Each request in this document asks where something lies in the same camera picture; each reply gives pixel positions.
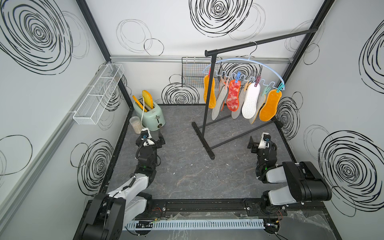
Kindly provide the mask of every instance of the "wall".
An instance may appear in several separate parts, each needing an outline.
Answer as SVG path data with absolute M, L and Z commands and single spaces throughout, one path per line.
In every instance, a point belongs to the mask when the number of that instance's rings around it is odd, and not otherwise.
M 98 193 L 128 114 L 123 98 L 109 105 L 114 107 L 104 111 L 98 125 L 74 123 L 1 240 L 73 238 L 88 200 Z
M 111 55 L 203 56 L 205 50 L 307 30 L 323 0 L 87 2 Z M 316 47 L 324 29 L 322 25 L 311 48 Z M 298 36 L 260 45 L 252 56 L 291 58 L 302 38 Z M 246 48 L 228 52 L 223 54 L 223 58 L 248 56 L 253 50 Z M 202 82 L 206 74 L 201 72 L 205 66 L 193 66 L 189 75 L 185 72 L 182 78 L 181 63 L 124 64 L 133 95 L 139 97 L 145 85 L 158 103 L 177 104 L 204 103 Z M 283 74 L 287 65 L 271 67 Z M 222 70 L 228 74 L 239 71 L 248 78 L 261 75 L 267 83 L 278 82 L 276 76 L 269 70 L 262 70 L 260 65 L 224 63 Z
M 104 62 L 74 0 L 1 7 L 0 209 Z
M 15 32 L 18 23 L 0 20 L 1 203 L 59 123 L 73 115 L 68 111 L 84 89 L 90 90 L 104 58 L 75 0 L 0 5 L 3 16 L 11 13 L 23 23 Z M 127 85 L 125 77 L 121 81 Z M 87 201 L 103 181 L 128 111 L 117 88 L 97 125 L 73 121 L 1 240 L 73 238 Z
M 304 55 L 277 114 L 297 160 L 312 161 L 332 187 L 325 204 L 342 239 L 382 239 L 383 8 L 337 0 L 317 61 Z

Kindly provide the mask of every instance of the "gray floor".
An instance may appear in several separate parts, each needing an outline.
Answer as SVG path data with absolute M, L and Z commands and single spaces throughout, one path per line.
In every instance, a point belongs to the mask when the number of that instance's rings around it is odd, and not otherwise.
M 262 132 L 268 132 L 278 146 L 278 163 L 290 161 L 288 151 L 274 124 L 258 129 L 248 135 L 214 149 L 216 158 L 211 160 L 191 122 L 202 124 L 204 106 L 161 106 L 166 119 L 161 129 L 166 145 L 158 149 L 161 165 L 153 183 L 144 191 L 154 199 L 217 199 L 259 198 L 266 190 L 278 189 L 283 184 L 263 184 L 256 179 L 257 157 L 247 149 L 249 136 L 258 141 Z M 219 118 L 227 116 L 227 108 Z M 253 125 L 241 115 L 207 126 L 205 137 L 210 146 L 220 143 L 264 122 L 256 120 Z M 135 141 L 139 135 L 128 128 L 118 162 L 116 163 L 108 190 L 111 191 L 129 179 L 137 165 Z

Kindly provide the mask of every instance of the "mint green toaster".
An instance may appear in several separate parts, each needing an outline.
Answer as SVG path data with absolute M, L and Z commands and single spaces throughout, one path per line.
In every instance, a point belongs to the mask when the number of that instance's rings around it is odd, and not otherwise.
M 143 110 L 139 105 L 134 101 L 133 108 L 135 109 L 136 115 L 141 119 Z M 163 111 L 159 105 L 153 102 L 153 109 L 148 112 L 144 112 L 142 124 L 144 127 L 147 127 L 150 131 L 156 131 L 160 129 L 166 123 L 163 115 Z

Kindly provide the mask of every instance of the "red patterned insole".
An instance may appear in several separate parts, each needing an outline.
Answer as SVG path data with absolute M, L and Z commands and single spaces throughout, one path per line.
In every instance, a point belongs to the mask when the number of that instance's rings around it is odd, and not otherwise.
M 239 108 L 239 92 L 241 81 L 232 80 L 229 83 L 229 92 L 227 97 L 227 107 L 232 112 Z

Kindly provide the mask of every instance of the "wire basket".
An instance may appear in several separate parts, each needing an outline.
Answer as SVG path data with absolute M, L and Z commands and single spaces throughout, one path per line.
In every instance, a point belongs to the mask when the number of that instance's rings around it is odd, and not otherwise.
M 106 68 L 73 115 L 73 119 L 78 124 L 97 124 L 123 73 L 124 68 L 121 64 L 109 63 L 106 65 Z
M 195 88 L 204 88 L 204 77 L 207 75 L 203 73 L 203 70 L 210 64 L 211 58 L 193 58 L 193 57 L 184 57 L 181 59 L 182 64 L 182 73 L 181 73 L 181 82 L 183 87 L 195 87 Z M 215 71 L 217 74 L 221 74 L 223 71 L 222 64 L 215 64 Z M 219 88 L 220 82 L 215 78 L 215 88 Z

